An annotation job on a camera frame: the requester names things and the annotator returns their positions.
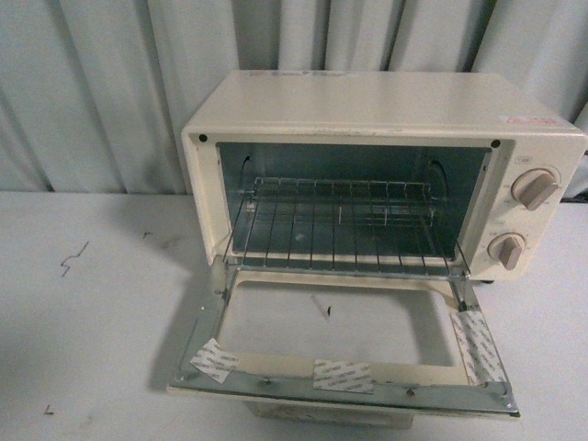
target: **cream toaster oven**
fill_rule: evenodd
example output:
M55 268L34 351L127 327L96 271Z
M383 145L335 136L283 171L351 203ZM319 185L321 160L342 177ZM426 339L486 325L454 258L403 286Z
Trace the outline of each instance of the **cream toaster oven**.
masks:
M521 275L587 148L482 73L230 73L182 133L209 264L170 390L408 427L518 416L472 281Z

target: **temperature knob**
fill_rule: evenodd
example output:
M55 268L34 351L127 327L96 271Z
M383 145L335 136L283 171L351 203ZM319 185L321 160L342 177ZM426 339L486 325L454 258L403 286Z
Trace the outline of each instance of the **temperature knob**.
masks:
M513 198L533 211L546 201L560 186L554 175L543 168L523 173L514 181Z
M515 269L518 258L525 249L523 236L514 233L503 234L494 239L488 246L488 254L501 262L507 270Z

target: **white table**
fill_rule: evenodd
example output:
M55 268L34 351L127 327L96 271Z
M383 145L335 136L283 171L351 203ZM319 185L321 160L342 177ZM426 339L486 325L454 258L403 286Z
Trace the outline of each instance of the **white table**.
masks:
M523 277L476 288L522 418L393 431L165 393L206 269L191 197L0 194L0 439L585 439L587 226L560 206Z

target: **gray curtain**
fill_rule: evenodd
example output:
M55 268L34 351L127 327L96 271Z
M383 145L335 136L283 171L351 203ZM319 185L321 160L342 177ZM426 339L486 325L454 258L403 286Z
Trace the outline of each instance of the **gray curtain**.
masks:
M180 130L240 68L498 73L588 131L586 41L573 0L2 1L0 189L186 193Z

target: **oven rack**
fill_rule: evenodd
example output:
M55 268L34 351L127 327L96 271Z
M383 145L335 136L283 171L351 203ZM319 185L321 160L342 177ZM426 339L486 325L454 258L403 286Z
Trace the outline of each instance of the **oven rack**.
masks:
M446 211L426 183L257 177L223 260L265 271L468 275Z

